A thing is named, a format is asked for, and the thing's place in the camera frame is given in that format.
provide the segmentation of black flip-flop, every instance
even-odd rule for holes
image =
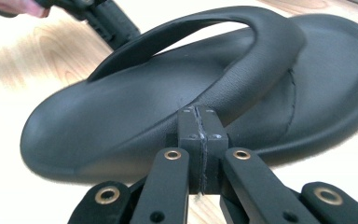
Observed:
[[[157,54],[222,21],[250,28]],[[136,181],[187,105],[216,110],[234,146],[269,162],[331,147],[358,130],[358,24],[286,19],[258,7],[168,22],[39,105],[23,129],[21,155],[49,178]]]

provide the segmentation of flip-flop strap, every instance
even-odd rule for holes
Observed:
[[[230,123],[286,74],[304,44],[304,35],[293,22],[264,8],[225,7],[162,24],[111,54],[88,81],[146,63],[182,38],[225,21],[249,25],[255,32],[255,42],[193,104],[214,108],[224,124]]]

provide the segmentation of finger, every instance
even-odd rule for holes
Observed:
[[[36,17],[46,17],[48,10],[33,0],[0,0],[0,10],[13,14],[27,13]]]

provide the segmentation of wooden surface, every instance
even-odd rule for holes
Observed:
[[[193,12],[244,4],[267,7],[283,16],[329,13],[358,22],[358,6],[338,0],[117,2],[142,32]],[[43,20],[0,18],[0,223],[66,223],[90,188],[50,181],[29,171],[20,155],[21,129],[41,101],[87,77],[110,52],[87,24],[57,8]],[[323,154],[273,171],[297,191],[320,180],[358,200],[358,134]],[[224,223],[218,200],[192,196],[188,222]]]

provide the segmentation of wooden table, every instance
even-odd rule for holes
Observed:
[[[236,5],[267,7],[283,16],[329,13],[358,22],[358,5],[338,0],[117,3],[142,32],[193,12]],[[110,53],[87,24],[74,21],[57,8],[43,20],[0,18],[0,223],[66,223],[90,188],[33,174],[21,160],[21,129],[41,101],[87,77]],[[273,171],[292,189],[301,190],[304,184],[320,180],[344,189],[358,201],[358,134],[323,154],[274,167]],[[188,222],[224,223],[218,200],[217,196],[192,196]]]

